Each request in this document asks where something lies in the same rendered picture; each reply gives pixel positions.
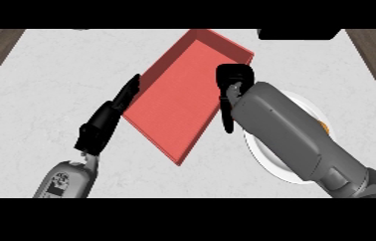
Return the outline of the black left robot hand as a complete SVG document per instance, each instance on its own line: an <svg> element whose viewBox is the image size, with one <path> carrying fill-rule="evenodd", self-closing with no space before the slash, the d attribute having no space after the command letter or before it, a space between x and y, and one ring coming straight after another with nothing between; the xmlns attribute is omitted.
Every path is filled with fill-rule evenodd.
<svg viewBox="0 0 376 241"><path fill-rule="evenodd" d="M79 127L75 149L89 155L98 155L107 145L123 111L139 91L139 77L139 74L132 76L114 98L101 104Z"/></svg>

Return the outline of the black appliance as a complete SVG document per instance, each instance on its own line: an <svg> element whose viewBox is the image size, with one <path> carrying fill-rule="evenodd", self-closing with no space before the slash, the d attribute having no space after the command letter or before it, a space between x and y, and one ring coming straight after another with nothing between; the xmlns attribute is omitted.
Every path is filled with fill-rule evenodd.
<svg viewBox="0 0 376 241"><path fill-rule="evenodd" d="M339 29L257 29L259 40L330 40Z"/></svg>

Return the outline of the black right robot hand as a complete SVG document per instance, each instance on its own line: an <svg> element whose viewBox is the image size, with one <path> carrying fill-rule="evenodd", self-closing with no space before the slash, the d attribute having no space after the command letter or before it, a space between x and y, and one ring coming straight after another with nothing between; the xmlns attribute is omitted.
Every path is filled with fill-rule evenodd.
<svg viewBox="0 0 376 241"><path fill-rule="evenodd" d="M219 112L224 131L232 132L229 115L235 100L253 85L253 71L247 64L221 64L215 68L215 83L219 89Z"/></svg>

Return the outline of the red shallow box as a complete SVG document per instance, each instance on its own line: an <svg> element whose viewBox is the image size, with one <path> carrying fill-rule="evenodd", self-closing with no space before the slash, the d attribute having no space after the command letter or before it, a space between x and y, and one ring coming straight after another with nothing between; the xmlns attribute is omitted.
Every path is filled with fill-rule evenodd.
<svg viewBox="0 0 376 241"><path fill-rule="evenodd" d="M253 53L210 29L190 29L141 74L123 118L181 164L218 111L215 68L247 64Z"/></svg>

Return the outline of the white round plate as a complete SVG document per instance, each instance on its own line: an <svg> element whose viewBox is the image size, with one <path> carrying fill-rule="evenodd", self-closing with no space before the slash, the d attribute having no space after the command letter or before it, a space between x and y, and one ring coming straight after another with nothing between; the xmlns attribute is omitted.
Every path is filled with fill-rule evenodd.
<svg viewBox="0 0 376 241"><path fill-rule="evenodd" d="M327 135L334 138L334 131L328 119L315 104L299 94L282 91L282 94L306 111L306 113L316 119ZM266 172L280 180L291 184L311 184L311 181L303 181L299 176L288 169L282 161L278 159L272 151L263 145L260 140L247 132L243 133L243 138L249 152Z"/></svg>

